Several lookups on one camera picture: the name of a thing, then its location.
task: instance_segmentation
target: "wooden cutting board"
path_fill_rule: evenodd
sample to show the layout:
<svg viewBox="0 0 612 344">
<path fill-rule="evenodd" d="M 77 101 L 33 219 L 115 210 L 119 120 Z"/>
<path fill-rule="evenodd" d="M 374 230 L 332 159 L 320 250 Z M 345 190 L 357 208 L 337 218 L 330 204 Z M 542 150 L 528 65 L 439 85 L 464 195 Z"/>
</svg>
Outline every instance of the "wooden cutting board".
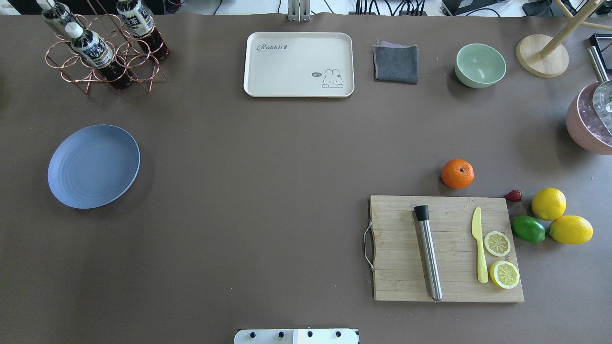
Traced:
<svg viewBox="0 0 612 344">
<path fill-rule="evenodd" d="M 518 266 L 506 200 L 429 196 L 371 196 L 374 242 L 374 299 L 432 301 L 425 284 L 414 207 L 429 206 L 430 226 L 442 284 L 443 302 L 523 302 L 521 283 L 504 290 L 476 278 L 476 240 L 472 215 L 482 209 L 483 237 L 500 231 L 510 239 L 510 253 L 497 257 L 485 249 L 487 269 L 497 260 Z"/>
</svg>

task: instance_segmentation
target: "mandarin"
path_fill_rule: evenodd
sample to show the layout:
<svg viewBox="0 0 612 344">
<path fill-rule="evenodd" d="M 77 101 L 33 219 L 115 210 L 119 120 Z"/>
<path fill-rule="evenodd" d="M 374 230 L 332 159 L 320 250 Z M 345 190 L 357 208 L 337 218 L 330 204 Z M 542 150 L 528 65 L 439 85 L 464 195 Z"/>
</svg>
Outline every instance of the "mandarin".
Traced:
<svg viewBox="0 0 612 344">
<path fill-rule="evenodd" d="M 460 189 L 472 184 L 474 168 L 462 159 L 453 159 L 442 168 L 442 182 L 453 189 Z"/>
</svg>

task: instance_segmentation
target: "pot handle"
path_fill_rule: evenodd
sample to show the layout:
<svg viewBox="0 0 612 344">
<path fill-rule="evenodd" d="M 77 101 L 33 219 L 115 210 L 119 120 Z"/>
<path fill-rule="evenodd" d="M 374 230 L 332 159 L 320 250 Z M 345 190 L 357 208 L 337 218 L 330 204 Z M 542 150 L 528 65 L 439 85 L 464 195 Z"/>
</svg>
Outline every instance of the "pot handle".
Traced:
<svg viewBox="0 0 612 344">
<path fill-rule="evenodd" d="M 589 60 L 593 65 L 593 69 L 595 70 L 595 75 L 597 76 L 597 80 L 599 80 L 599 83 L 604 83 L 608 81 L 608 73 L 606 73 L 606 70 L 603 68 L 603 62 L 599 58 L 597 48 L 595 46 L 589 47 L 586 50 L 586 54 L 589 56 Z"/>
<path fill-rule="evenodd" d="M 370 232 L 370 235 L 372 236 L 372 243 L 374 243 L 374 237 L 373 237 L 374 234 L 372 233 L 372 220 L 369 221 L 368 228 L 366 228 L 364 232 L 364 257 L 365 257 L 365 260 L 368 261 L 368 264 L 370 265 L 370 269 L 372 270 L 372 272 L 374 272 L 374 264 L 372 264 L 372 262 L 368 258 L 368 253 L 367 253 L 367 250 L 365 249 L 367 247 L 365 237 L 368 234 L 368 231 Z"/>
</svg>

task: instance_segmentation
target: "gray cloth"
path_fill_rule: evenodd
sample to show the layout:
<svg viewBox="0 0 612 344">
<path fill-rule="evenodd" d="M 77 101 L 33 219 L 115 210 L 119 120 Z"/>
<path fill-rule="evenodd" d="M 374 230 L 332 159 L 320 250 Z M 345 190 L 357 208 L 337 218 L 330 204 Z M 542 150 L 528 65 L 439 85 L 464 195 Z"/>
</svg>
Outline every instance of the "gray cloth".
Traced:
<svg viewBox="0 0 612 344">
<path fill-rule="evenodd" d="M 381 42 L 374 48 L 375 79 L 416 84 L 419 81 L 419 48 Z"/>
</svg>

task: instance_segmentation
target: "yellow lemon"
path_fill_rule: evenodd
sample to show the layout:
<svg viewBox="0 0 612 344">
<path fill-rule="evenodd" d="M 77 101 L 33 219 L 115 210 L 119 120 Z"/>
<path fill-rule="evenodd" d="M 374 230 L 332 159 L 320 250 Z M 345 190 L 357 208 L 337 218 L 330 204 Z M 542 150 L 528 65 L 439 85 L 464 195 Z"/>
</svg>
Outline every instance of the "yellow lemon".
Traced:
<svg viewBox="0 0 612 344">
<path fill-rule="evenodd" d="M 565 195 L 554 187 L 540 190 L 531 201 L 531 210 L 542 220 L 553 221 L 565 212 Z"/>
<path fill-rule="evenodd" d="M 494 256 L 503 257 L 510 253 L 510 240 L 502 232 L 489 232 L 483 241 L 487 251 Z"/>
<path fill-rule="evenodd" d="M 504 289 L 512 289 L 521 280 L 517 267 L 505 260 L 498 260 L 489 267 L 489 276 L 493 283 Z"/>
<path fill-rule="evenodd" d="M 584 244 L 593 237 L 593 226 L 586 219 L 575 216 L 562 216 L 548 227 L 553 239 L 562 244 Z"/>
</svg>

